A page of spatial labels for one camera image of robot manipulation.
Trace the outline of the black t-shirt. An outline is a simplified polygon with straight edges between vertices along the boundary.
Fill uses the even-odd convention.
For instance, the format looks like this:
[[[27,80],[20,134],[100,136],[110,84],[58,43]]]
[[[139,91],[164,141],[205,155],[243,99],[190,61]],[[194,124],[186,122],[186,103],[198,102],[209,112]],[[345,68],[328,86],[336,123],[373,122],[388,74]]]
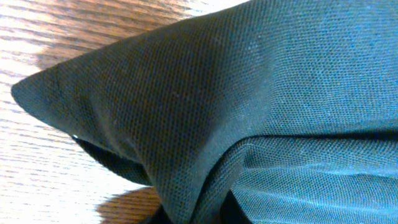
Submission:
[[[397,223],[397,2],[248,1],[16,83],[148,223]]]

